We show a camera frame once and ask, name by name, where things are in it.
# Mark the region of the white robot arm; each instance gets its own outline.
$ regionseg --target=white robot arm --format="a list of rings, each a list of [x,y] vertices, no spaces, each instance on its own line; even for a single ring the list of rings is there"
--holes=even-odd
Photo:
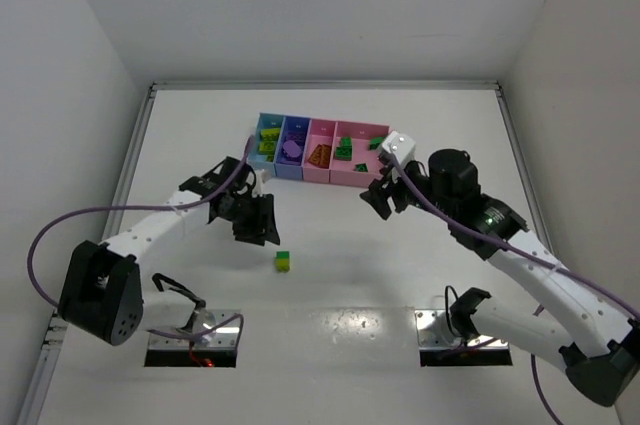
[[[413,159],[414,152],[415,141],[398,132],[392,132],[379,149],[381,161],[397,164],[436,211],[497,239],[488,243],[461,231],[462,227],[449,226],[458,243],[518,282],[555,319],[511,310],[489,292],[472,288],[451,306],[455,331],[465,340],[480,335],[507,340],[561,370],[592,401],[613,405],[640,369],[640,324],[562,274],[564,265],[527,229],[522,217],[481,193],[478,170],[468,153],[435,152],[427,176]],[[395,166],[382,172],[382,179],[374,180],[361,197],[383,219],[391,215],[389,198],[398,213],[409,205],[425,209]],[[503,243],[549,262],[551,270],[507,250]]]
[[[154,274],[154,264],[216,218],[233,224],[238,241],[279,244],[273,195],[263,194],[267,179],[265,172],[227,157],[203,176],[184,182],[159,211],[130,229],[100,244],[81,243],[71,257],[58,313],[112,345],[125,342],[138,328],[173,327],[189,334],[206,303],[178,282]],[[228,180],[222,193],[208,198]],[[143,287],[149,279],[156,291]]]

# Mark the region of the metal plate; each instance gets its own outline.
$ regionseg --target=metal plate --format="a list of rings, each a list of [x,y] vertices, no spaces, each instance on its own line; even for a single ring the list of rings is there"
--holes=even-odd
[[[462,340],[455,337],[447,327],[446,315],[441,309],[416,310],[416,330],[418,332],[418,347],[420,351],[437,352],[453,350],[462,345]],[[469,346],[491,340],[493,337],[480,335],[469,341]],[[490,343],[478,350],[509,350],[509,344],[504,340]]]
[[[223,320],[239,313],[239,310],[205,310],[194,325],[194,333],[204,331],[205,329],[215,326]],[[216,352],[233,351],[236,348],[236,342],[240,328],[232,322],[231,324],[221,327],[215,332],[203,337],[201,342],[194,345],[194,350],[209,350]],[[154,351],[176,351],[184,352],[189,349],[188,340],[176,340],[157,335],[149,334],[148,350]]]

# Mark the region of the metal frame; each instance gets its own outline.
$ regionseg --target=metal frame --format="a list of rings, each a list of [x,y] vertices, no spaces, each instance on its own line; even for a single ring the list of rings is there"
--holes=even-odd
[[[153,110],[158,90],[255,90],[255,89],[416,89],[416,90],[495,90],[496,98],[507,130],[509,143],[514,154],[525,198],[529,205],[533,225],[543,244],[551,251],[540,207],[536,200],[531,177],[509,113],[502,87],[497,81],[394,81],[394,80],[336,80],[336,81],[159,81],[154,82],[142,100],[136,119],[129,148],[118,180],[113,205],[126,202],[133,182],[142,142]],[[111,212],[107,218],[103,238],[116,233],[122,221],[123,212]],[[31,378],[28,392],[22,404],[17,425],[37,425],[46,399],[49,384],[60,354],[67,325],[54,312],[45,335],[42,351]]]

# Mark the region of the small cube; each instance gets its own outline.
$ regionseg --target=small cube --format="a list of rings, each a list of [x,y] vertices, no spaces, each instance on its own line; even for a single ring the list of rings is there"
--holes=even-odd
[[[265,128],[264,130],[260,130],[260,138],[267,142],[277,142],[279,136],[279,128]]]
[[[336,160],[351,160],[351,148],[349,147],[336,147]]]
[[[384,137],[376,137],[369,140],[369,150],[375,150],[384,142]]]
[[[268,154],[273,154],[276,151],[276,142],[260,142],[260,145],[258,146],[258,152],[260,153],[268,153]]]
[[[288,272],[291,269],[289,252],[276,252],[276,270],[278,272]]]

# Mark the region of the white wall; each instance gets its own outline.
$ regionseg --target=white wall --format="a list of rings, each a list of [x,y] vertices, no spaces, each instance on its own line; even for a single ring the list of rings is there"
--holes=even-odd
[[[544,0],[87,0],[143,83],[489,78]]]
[[[0,423],[17,418],[51,309],[31,289],[31,239],[109,203],[142,98],[85,0],[0,0]],[[59,293],[69,253],[105,217],[61,225],[37,254]]]
[[[640,307],[640,0],[547,0],[505,83],[561,257]]]

